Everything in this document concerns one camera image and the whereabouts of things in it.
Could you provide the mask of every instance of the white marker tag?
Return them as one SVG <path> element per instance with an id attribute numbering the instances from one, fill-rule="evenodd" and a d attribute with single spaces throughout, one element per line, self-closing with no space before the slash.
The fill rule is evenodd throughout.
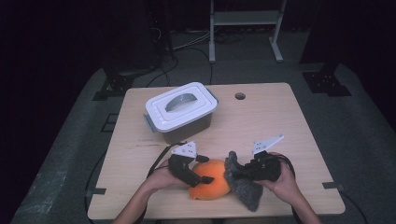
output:
<path id="1" fill-rule="evenodd" d="M 280 134 L 279 136 L 274 137 L 274 138 L 254 142 L 253 155 L 256 155 L 257 153 L 260 153 L 264 150 L 267 150 L 268 148 L 272 147 L 277 142 L 282 140 L 284 137 L 285 136 L 283 134 Z"/>
<path id="2" fill-rule="evenodd" d="M 195 142 L 192 141 L 187 144 L 184 144 L 181 147 L 177 147 L 177 148 L 173 149 L 172 154 L 190 157 L 190 158 L 196 158 L 197 157 L 197 149 L 196 149 Z"/>

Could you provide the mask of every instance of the floor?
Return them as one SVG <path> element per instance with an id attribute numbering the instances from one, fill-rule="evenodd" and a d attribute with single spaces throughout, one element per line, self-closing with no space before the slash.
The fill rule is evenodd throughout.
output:
<path id="1" fill-rule="evenodd" d="M 340 64 L 335 72 L 351 96 L 329 97 L 312 93 L 302 72 L 318 71 L 322 64 L 299 64 L 308 32 L 281 32 L 278 45 L 284 57 L 277 63 L 268 43 L 272 33 L 225 35 L 216 45 L 215 63 L 207 60 L 207 42 L 177 51 L 177 60 L 163 59 L 162 69 L 138 77 L 133 88 L 203 84 L 287 82 L 303 110 L 335 182 L 359 205 L 369 223 L 396 220 L 396 134 L 387 124 L 358 77 Z M 181 46 L 202 34 L 173 34 Z M 89 196 L 99 176 L 102 158 L 111 139 L 110 114 L 120 111 L 122 97 L 93 101 L 105 82 L 102 69 L 92 74 L 60 130 L 34 184 L 12 223 L 109 223 L 88 220 Z M 363 223 L 352 202 L 343 198 L 346 211 L 322 216 L 325 223 Z M 281 217 L 280 223 L 295 223 Z"/>

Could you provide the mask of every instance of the white plastic container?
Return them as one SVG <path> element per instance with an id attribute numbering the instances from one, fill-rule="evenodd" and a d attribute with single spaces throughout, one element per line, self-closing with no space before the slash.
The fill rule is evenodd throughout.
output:
<path id="1" fill-rule="evenodd" d="M 152 131 L 174 144 L 208 128 L 217 106 L 218 100 L 203 84 L 192 82 L 149 99 L 145 117 Z"/>

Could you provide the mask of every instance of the orange stuffed toy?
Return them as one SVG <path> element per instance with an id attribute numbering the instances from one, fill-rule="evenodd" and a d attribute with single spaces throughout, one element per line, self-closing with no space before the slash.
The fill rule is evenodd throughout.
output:
<path id="1" fill-rule="evenodd" d="M 195 188 L 190 188 L 190 198 L 212 200 L 230 192 L 230 186 L 224 177 L 224 161 L 210 160 L 208 162 L 199 162 L 192 167 L 192 170 L 198 176 L 211 176 L 215 179 L 210 184 L 201 183 L 195 186 Z"/>

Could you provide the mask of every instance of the dark background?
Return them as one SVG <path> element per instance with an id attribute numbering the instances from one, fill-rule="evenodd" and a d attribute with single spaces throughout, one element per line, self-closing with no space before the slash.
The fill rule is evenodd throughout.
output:
<path id="1" fill-rule="evenodd" d="M 168 1 L 171 30 L 208 29 L 208 0 Z M 105 62 L 132 71 L 158 65 L 162 45 L 152 44 L 154 34 L 149 27 L 164 27 L 162 1 L 145 2 L 0 2 L 1 96 L 5 102 L 0 223 L 12 219 L 91 75 Z M 265 1 L 228 4 L 216 1 L 220 10 L 277 7 L 276 2 Z M 295 0 L 288 2 L 282 23 L 282 29 L 290 32 L 312 27 L 301 62 L 323 63 L 335 57 L 347 65 L 393 127 L 395 9 L 386 0 Z"/>

